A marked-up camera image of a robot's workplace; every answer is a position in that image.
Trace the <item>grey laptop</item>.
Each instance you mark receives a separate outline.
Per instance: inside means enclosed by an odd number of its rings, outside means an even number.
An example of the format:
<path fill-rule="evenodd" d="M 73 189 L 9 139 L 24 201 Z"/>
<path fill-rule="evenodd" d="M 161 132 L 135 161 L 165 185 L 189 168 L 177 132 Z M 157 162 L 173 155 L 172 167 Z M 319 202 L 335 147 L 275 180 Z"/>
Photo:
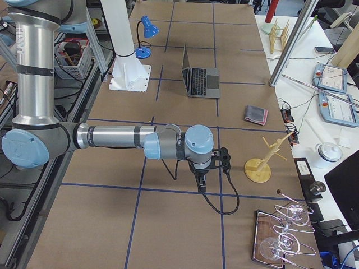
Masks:
<path fill-rule="evenodd" d="M 193 98 L 220 98 L 219 70 L 190 66 L 186 45 L 183 47 L 182 76 L 187 96 Z"/>

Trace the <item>wooden mug tree stand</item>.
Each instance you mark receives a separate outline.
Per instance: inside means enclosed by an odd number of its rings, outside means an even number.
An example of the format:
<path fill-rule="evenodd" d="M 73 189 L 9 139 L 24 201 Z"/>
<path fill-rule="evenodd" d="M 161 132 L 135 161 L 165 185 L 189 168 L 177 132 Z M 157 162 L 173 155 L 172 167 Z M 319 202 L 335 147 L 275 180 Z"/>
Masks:
<path fill-rule="evenodd" d="M 265 183 L 271 177 L 271 168 L 268 165 L 268 161 L 271 159 L 273 155 L 277 155 L 281 157 L 284 161 L 287 160 L 286 157 L 282 156 L 278 153 L 280 150 L 280 146 L 282 145 L 283 141 L 291 136 L 293 131 L 288 133 L 283 138 L 278 138 L 275 143 L 268 144 L 265 137 L 262 137 L 263 141 L 265 142 L 266 146 L 268 147 L 269 151 L 263 159 L 252 158 L 246 161 L 244 166 L 244 171 L 246 176 L 255 183 Z"/>

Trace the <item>folded grey cloth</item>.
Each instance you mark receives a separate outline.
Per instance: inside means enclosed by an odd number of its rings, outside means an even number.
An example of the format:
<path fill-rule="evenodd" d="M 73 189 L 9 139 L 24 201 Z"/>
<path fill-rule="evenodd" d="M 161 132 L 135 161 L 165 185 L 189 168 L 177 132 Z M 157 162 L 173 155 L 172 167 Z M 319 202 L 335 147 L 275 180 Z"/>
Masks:
<path fill-rule="evenodd" d="M 244 120 L 264 126 L 268 118 L 268 110 L 253 105 L 247 105 Z"/>

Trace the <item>wine glass rack tray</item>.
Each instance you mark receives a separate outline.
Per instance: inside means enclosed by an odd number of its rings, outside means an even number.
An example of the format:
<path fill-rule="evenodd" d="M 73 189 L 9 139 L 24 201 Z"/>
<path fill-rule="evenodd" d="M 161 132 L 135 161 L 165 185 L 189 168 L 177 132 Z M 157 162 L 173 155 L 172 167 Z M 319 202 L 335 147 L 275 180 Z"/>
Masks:
<path fill-rule="evenodd" d="M 313 247 L 300 242 L 298 238 L 300 233 L 315 232 L 309 224 L 314 211 L 301 203 L 276 205 L 274 208 L 273 213 L 255 211 L 252 260 L 271 268 L 285 268 L 285 265 L 304 268 L 291 261 L 291 258 L 316 255 Z"/>

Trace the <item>white enamel kettle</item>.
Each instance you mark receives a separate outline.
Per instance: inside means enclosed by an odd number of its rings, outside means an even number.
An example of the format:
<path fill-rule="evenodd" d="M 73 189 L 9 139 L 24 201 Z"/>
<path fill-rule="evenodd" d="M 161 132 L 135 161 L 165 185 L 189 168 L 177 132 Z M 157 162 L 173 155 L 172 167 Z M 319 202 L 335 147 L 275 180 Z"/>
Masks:
<path fill-rule="evenodd" d="M 324 142 L 317 144 L 315 148 L 314 166 L 326 168 L 342 158 L 342 150 L 334 143 Z"/>

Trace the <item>black monitor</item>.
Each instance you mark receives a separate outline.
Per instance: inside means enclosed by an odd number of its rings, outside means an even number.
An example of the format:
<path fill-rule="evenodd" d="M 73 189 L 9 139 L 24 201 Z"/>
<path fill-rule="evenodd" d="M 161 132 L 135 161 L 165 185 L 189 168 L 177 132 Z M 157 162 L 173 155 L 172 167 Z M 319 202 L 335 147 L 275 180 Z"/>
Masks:
<path fill-rule="evenodd" d="M 353 154 L 328 172 L 325 181 L 345 220 L 358 229 L 358 155 Z"/>

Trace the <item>near teach pendant tablet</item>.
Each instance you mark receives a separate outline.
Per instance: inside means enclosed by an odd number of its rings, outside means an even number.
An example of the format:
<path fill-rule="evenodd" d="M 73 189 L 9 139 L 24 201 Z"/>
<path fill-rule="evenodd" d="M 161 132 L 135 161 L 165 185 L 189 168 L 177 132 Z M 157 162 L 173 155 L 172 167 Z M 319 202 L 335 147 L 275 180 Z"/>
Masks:
<path fill-rule="evenodd" d="M 336 97 L 353 101 L 350 94 L 336 94 Z M 354 106 L 332 97 L 327 94 L 319 93 L 320 114 L 328 123 L 340 124 L 348 127 L 358 127 L 358 113 Z"/>

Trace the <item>teach pendant tablet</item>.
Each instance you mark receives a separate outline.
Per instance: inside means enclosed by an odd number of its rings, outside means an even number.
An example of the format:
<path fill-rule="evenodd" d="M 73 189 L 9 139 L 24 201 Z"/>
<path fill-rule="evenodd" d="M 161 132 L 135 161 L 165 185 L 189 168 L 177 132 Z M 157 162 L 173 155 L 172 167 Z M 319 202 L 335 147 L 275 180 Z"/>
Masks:
<path fill-rule="evenodd" d="M 336 97 L 353 101 L 350 94 L 336 94 Z M 348 127 L 358 127 L 358 113 L 354 106 L 332 97 L 327 94 L 319 93 L 320 114 L 328 123 L 340 124 Z"/>
<path fill-rule="evenodd" d="M 346 93 L 347 75 L 346 69 L 319 63 L 314 69 L 312 85 L 323 90 Z"/>

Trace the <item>blue desk lamp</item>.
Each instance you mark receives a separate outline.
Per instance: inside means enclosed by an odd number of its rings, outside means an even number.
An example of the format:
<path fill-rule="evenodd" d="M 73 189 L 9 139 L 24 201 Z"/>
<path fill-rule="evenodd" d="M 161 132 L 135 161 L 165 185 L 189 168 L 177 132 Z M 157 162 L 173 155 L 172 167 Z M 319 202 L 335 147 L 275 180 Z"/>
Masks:
<path fill-rule="evenodd" d="M 150 47 L 142 46 L 140 37 L 139 37 L 139 25 L 143 24 L 144 26 L 144 38 L 152 38 L 159 34 L 160 29 L 154 25 L 147 15 L 144 15 L 141 20 L 137 23 L 136 26 L 136 36 L 138 47 L 135 49 L 135 56 L 138 59 L 145 59 L 151 56 Z"/>

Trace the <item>wooden dish rack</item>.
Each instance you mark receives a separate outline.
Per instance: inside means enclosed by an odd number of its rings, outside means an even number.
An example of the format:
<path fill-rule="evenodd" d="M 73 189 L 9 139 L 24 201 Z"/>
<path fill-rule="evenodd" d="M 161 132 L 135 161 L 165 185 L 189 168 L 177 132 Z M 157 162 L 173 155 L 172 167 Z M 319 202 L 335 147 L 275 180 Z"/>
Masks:
<path fill-rule="evenodd" d="M 278 27 L 278 20 L 275 23 L 270 24 L 269 41 L 270 41 L 270 53 L 273 54 L 275 51 L 282 51 L 287 45 L 289 37 L 289 20 L 287 21 L 284 28 Z M 280 41 L 280 49 L 275 48 L 275 42 Z"/>

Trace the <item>green glass plate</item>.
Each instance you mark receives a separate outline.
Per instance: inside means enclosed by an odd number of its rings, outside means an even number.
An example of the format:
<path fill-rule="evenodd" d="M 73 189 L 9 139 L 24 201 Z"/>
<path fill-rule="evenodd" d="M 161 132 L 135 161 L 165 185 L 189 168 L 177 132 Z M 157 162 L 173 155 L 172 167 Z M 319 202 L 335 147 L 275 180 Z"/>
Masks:
<path fill-rule="evenodd" d="M 274 24 L 264 23 L 261 26 L 261 31 L 264 32 L 265 34 L 269 35 L 271 33 L 273 27 L 274 27 Z M 281 32 L 282 29 L 278 25 L 276 26 L 275 29 L 276 29 L 275 34 L 279 35 L 279 33 Z"/>

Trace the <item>far teach pendant tablet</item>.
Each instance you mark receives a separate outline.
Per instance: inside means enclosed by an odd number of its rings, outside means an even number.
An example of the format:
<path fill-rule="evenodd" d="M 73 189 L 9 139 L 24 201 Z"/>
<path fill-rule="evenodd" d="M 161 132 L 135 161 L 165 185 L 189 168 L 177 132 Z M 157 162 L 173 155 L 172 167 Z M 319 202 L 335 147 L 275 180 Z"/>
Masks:
<path fill-rule="evenodd" d="M 312 85 L 323 90 L 346 93 L 347 75 L 346 69 L 319 63 L 314 69 Z"/>

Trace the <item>white plastic basket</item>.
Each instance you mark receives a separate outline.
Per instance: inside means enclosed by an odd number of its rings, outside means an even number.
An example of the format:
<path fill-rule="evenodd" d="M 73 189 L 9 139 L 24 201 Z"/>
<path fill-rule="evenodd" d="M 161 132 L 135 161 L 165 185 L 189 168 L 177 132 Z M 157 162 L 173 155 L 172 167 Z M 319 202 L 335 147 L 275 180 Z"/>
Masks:
<path fill-rule="evenodd" d="M 55 45 L 54 52 L 54 68 L 61 79 L 83 80 L 86 77 L 92 56 L 87 39 L 65 39 Z"/>

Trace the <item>aluminium frame post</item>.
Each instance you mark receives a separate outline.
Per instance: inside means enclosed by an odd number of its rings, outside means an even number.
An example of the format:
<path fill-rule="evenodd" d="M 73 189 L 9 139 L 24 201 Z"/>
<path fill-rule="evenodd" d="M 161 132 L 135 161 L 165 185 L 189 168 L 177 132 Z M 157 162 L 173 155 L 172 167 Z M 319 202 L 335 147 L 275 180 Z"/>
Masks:
<path fill-rule="evenodd" d="M 294 47 L 296 43 L 300 39 L 300 34 L 303 32 L 304 28 L 307 25 L 307 21 L 310 18 L 310 15 L 312 14 L 313 10 L 315 9 L 316 5 L 318 3 L 318 0 L 311 0 L 306 1 L 304 7 L 301 10 L 300 15 L 297 18 L 297 21 L 291 31 L 291 34 L 288 38 L 287 44 L 284 47 L 281 56 L 278 60 L 277 65 L 275 66 L 275 69 L 271 75 L 269 85 L 271 87 L 275 87 L 279 77 L 281 76 L 282 72 L 284 71 L 284 68 L 286 66 L 287 61 L 289 60 L 292 51 L 294 50 Z"/>

